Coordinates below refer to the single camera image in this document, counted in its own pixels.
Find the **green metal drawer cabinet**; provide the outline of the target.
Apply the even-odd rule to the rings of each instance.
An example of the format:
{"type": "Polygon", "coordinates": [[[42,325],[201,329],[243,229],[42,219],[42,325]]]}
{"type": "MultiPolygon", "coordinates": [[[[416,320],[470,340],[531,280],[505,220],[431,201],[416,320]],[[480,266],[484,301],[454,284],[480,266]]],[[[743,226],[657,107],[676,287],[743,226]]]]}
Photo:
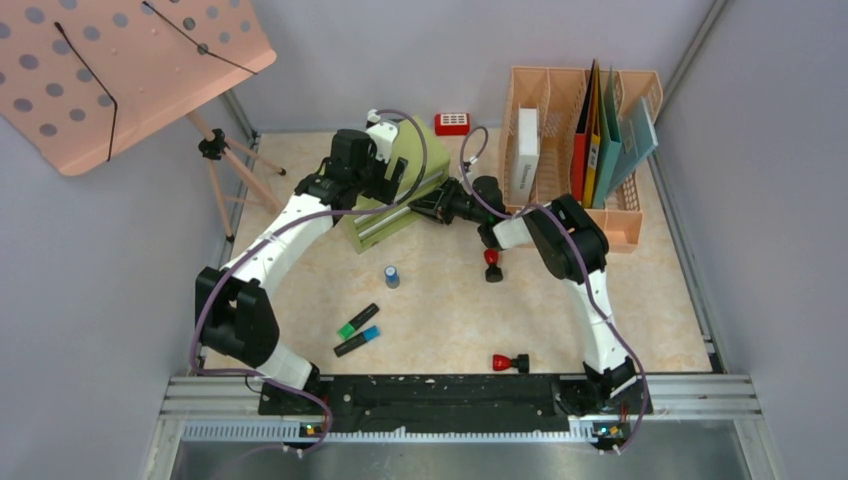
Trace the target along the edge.
{"type": "Polygon", "coordinates": [[[395,133],[387,176],[392,176],[400,160],[407,162],[395,197],[399,204],[380,214],[346,215],[339,221],[358,254],[418,220],[409,203],[431,193],[448,178],[450,155],[423,119],[415,115],[411,121],[387,123],[395,133]]]}

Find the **small blue glue bottle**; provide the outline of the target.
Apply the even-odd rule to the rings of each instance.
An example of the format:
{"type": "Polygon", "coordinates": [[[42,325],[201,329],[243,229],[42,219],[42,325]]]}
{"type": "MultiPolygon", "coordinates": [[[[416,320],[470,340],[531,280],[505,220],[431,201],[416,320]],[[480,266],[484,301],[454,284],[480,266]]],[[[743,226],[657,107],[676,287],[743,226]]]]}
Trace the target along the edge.
{"type": "Polygon", "coordinates": [[[395,266],[389,265],[384,269],[385,283],[388,288],[395,289],[400,285],[400,277],[395,266]]]}

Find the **red and black dumbbell toy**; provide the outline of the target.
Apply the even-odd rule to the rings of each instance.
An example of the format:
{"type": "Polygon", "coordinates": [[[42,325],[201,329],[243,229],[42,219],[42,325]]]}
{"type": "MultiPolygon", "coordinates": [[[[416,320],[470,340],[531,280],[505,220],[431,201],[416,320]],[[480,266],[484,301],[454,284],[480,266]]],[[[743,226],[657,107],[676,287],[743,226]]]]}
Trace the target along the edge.
{"type": "Polygon", "coordinates": [[[484,278],[488,283],[498,283],[504,278],[503,271],[499,266],[500,254],[494,248],[487,248],[484,251],[484,260],[486,262],[486,270],[484,278]]]}

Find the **white paper booklet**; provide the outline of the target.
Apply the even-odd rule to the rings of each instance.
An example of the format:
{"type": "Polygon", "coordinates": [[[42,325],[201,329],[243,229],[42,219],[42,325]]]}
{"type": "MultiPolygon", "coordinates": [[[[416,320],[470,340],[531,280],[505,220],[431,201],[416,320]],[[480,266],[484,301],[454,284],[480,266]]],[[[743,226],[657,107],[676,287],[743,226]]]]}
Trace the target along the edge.
{"type": "Polygon", "coordinates": [[[510,200],[529,201],[540,156],[539,112],[521,107],[515,116],[513,152],[510,164],[510,200]]]}

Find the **red black dumbbell half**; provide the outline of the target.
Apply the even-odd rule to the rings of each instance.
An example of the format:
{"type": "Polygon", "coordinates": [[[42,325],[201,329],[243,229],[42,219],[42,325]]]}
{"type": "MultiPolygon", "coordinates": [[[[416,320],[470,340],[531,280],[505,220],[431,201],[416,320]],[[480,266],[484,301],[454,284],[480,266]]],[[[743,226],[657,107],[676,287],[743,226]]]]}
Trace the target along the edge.
{"type": "Polygon", "coordinates": [[[492,356],[492,369],[496,372],[516,370],[519,374],[528,374],[530,371],[530,358],[528,354],[518,354],[514,358],[501,354],[492,356]]]}

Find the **yellow plastic clip folder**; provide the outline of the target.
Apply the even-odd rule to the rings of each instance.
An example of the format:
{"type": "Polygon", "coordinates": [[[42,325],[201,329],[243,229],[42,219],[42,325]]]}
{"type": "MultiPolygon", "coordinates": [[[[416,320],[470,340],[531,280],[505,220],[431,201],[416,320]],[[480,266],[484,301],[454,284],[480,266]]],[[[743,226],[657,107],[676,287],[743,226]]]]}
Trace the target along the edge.
{"type": "Polygon", "coordinates": [[[585,188],[584,188],[583,199],[581,201],[581,204],[582,204],[583,207],[590,207],[591,204],[592,204],[592,196],[593,196],[594,182],[595,182],[595,175],[596,175],[596,166],[597,166],[597,160],[598,160],[599,149],[600,149],[600,133],[599,133],[600,126],[599,126],[599,119],[598,119],[598,115],[599,115],[598,110],[599,110],[599,102],[600,102],[600,100],[599,100],[599,90],[600,90],[599,73],[600,73],[600,66],[599,66],[599,61],[598,61],[598,67],[595,69],[595,74],[596,74],[596,76],[595,76],[595,88],[596,88],[596,90],[595,90],[595,107],[596,107],[596,111],[595,111],[595,116],[593,117],[592,127],[591,127],[591,130],[590,130],[588,158],[587,158],[587,163],[586,163],[585,188]]]}

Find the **light blue hardcover book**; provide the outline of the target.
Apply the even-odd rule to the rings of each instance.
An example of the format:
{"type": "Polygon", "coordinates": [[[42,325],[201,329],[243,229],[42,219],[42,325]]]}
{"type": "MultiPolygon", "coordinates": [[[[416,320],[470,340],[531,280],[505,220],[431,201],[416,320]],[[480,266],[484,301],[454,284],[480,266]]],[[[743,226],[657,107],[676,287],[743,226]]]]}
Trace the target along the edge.
{"type": "Polygon", "coordinates": [[[614,193],[659,145],[650,101],[646,96],[635,102],[624,116],[620,131],[622,148],[607,195],[614,193]]]}

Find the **teal plastic folder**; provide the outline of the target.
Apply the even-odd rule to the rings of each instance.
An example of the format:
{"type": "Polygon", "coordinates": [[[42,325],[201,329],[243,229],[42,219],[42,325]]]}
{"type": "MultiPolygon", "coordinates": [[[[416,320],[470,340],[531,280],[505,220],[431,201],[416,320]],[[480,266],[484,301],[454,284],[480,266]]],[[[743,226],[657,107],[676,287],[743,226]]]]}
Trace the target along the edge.
{"type": "Polygon", "coordinates": [[[593,209],[604,207],[622,146],[617,115],[616,74],[612,68],[601,75],[600,86],[602,87],[599,102],[600,152],[592,197],[593,209]]]}

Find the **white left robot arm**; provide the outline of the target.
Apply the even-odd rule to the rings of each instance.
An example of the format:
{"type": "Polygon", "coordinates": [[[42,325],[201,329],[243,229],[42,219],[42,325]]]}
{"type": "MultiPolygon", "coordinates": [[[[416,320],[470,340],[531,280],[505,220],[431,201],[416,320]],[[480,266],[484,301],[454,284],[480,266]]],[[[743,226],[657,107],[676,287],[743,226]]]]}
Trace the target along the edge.
{"type": "Polygon", "coordinates": [[[287,347],[271,298],[309,246],[348,214],[359,196],[390,205],[407,163],[390,157],[398,126],[340,129],[319,169],[302,179],[274,222],[240,254],[196,279],[196,324],[202,345],[237,359],[283,385],[283,401],[297,413],[319,404],[319,369],[287,347]]]}

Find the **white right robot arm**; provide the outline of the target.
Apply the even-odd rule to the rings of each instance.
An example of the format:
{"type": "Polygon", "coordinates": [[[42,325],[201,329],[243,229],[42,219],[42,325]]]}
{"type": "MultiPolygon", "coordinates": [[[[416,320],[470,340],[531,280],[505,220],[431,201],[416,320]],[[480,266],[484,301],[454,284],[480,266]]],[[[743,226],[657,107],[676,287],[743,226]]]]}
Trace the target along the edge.
{"type": "Polygon", "coordinates": [[[617,330],[609,300],[609,243],[572,195],[511,215],[494,177],[475,179],[470,190],[449,178],[411,201],[409,208],[444,225],[455,218],[475,222],[483,244],[497,252],[534,245],[549,273],[567,287],[584,338],[586,379],[567,394],[564,408],[573,415],[612,412],[626,400],[638,381],[638,369],[617,330]]]}

